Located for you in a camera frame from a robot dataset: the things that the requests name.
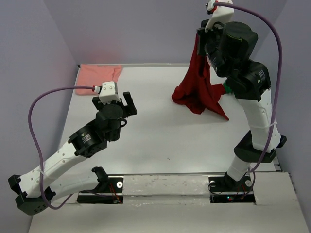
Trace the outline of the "red t-shirt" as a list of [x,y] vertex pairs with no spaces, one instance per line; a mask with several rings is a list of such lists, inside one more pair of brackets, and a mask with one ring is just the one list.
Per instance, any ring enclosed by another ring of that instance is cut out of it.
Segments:
[[172,101],[186,106],[194,114],[209,110],[228,121],[228,116],[219,104],[226,90],[222,84],[211,84],[210,65],[205,56],[198,55],[198,48],[199,35],[196,35],[189,68],[182,82],[175,88]]

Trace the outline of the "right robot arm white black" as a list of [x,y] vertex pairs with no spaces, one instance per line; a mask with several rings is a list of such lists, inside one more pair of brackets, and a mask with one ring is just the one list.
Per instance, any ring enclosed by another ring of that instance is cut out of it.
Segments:
[[198,54],[208,58],[218,77],[226,78],[227,86],[242,106],[250,130],[234,148],[235,157],[222,177],[211,180],[211,190],[237,191],[247,181],[251,163],[271,163],[276,149],[287,138],[278,132],[272,121],[271,81],[267,67],[250,59],[258,35],[242,22],[207,19],[197,29]]

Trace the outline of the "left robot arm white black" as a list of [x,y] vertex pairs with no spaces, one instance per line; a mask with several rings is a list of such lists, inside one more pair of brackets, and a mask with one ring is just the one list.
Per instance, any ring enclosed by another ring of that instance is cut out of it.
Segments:
[[15,202],[23,213],[33,216],[56,200],[80,191],[102,192],[112,184],[101,166],[78,176],[61,176],[72,167],[106,149],[107,143],[119,140],[126,118],[136,115],[130,92],[122,100],[100,100],[92,103],[97,109],[95,119],[73,133],[64,145],[38,167],[24,175],[12,175],[10,188],[17,194]]

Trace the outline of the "green t-shirt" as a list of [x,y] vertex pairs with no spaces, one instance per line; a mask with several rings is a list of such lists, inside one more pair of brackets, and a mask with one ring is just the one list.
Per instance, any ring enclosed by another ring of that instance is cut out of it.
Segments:
[[227,94],[232,94],[232,93],[233,93],[233,91],[231,90],[231,88],[227,85],[227,82],[224,82],[224,83],[223,83],[223,87],[224,87],[225,92],[226,92]]

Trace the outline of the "folded pink t-shirt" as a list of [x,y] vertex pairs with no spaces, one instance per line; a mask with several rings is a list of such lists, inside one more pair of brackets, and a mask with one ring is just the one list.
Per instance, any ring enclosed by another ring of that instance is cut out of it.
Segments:
[[121,65],[103,66],[81,64],[75,85],[101,86],[104,82],[117,82],[121,72]]

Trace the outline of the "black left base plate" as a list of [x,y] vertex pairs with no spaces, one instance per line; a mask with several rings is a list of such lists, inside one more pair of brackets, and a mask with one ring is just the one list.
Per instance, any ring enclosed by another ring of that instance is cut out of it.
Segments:
[[123,180],[123,176],[109,176],[106,187],[79,192],[77,202],[79,204],[122,204]]

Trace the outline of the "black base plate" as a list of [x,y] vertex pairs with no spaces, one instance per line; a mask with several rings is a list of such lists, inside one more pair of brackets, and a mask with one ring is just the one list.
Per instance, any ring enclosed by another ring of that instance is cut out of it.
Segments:
[[79,204],[122,204],[123,180],[123,176],[109,176],[106,187],[79,192],[77,202]]
[[249,175],[233,184],[226,184],[224,176],[211,176],[208,178],[207,185],[210,192],[210,203],[255,203],[251,185],[252,181]]

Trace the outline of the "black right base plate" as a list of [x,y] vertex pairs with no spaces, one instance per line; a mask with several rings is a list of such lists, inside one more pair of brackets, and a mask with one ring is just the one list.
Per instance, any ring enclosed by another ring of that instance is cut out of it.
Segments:
[[252,181],[249,175],[233,184],[226,184],[224,176],[211,176],[208,178],[207,185],[210,192],[210,203],[255,203],[251,185]]

